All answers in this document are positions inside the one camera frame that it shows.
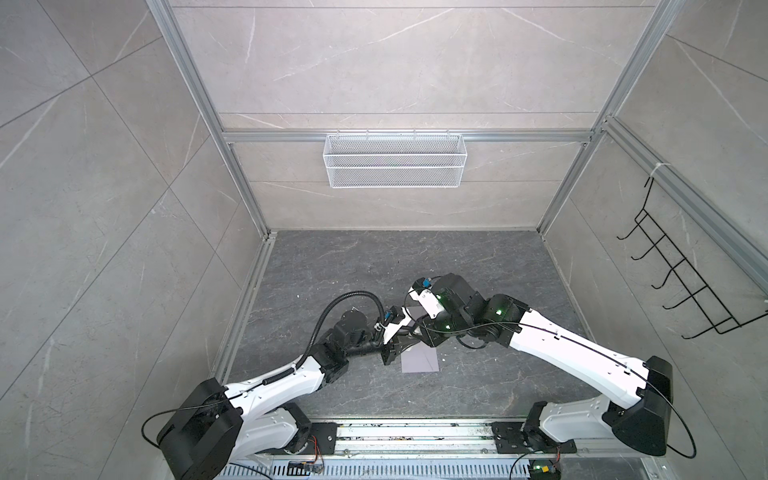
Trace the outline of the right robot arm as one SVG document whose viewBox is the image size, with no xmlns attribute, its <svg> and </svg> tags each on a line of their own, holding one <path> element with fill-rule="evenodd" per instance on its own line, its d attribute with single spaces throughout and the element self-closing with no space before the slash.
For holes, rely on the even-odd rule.
<svg viewBox="0 0 768 480">
<path fill-rule="evenodd" d="M 414 323 L 431 346 L 464 336 L 495 342 L 544 360 L 597 391 L 587 400 L 536 402 L 521 428 L 529 449 L 616 439 L 642 454 L 667 453 L 673 370 L 666 360 L 641 360 L 602 347 L 509 295 L 484 298 L 456 274 L 416 280 L 406 304 L 423 309 Z"/>
</svg>

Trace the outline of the grey purple envelope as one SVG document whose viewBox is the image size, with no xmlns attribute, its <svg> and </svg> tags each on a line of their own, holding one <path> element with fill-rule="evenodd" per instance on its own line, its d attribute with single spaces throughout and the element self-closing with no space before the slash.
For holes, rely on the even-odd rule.
<svg viewBox="0 0 768 480">
<path fill-rule="evenodd" d="M 437 349 L 425 344 L 411 346 L 400 359 L 404 374 L 437 373 L 440 370 Z"/>
</svg>

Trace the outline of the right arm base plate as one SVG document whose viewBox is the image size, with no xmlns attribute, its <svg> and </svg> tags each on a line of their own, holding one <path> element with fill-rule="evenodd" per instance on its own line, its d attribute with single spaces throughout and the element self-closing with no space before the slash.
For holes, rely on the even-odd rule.
<svg viewBox="0 0 768 480">
<path fill-rule="evenodd" d="M 499 454 L 534 453 L 539 450 L 533 430 L 524 422 L 492 422 L 491 432 Z"/>
</svg>

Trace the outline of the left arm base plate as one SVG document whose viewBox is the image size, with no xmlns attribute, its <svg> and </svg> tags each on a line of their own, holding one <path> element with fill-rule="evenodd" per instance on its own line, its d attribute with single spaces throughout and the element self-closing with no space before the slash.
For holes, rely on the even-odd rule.
<svg viewBox="0 0 768 480">
<path fill-rule="evenodd" d="M 339 425 L 334 422 L 312 423 L 309 426 L 302 426 L 297 433 L 295 444 L 291 447 L 293 453 L 302 455 L 323 456 L 333 455 L 336 449 L 337 432 Z"/>
</svg>

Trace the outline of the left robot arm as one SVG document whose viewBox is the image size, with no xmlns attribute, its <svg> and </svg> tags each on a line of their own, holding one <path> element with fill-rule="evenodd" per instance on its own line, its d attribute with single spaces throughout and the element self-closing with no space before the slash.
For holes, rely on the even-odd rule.
<svg viewBox="0 0 768 480">
<path fill-rule="evenodd" d="M 394 339 L 412 319 L 392 307 L 371 324 L 349 310 L 318 339 L 306 356 L 243 382 L 198 384 L 157 434 L 155 444 L 176 479 L 212 479 L 232 460 L 265 450 L 296 449 L 310 423 L 294 404 L 343 375 L 355 356 L 379 353 L 389 363 Z"/>
</svg>

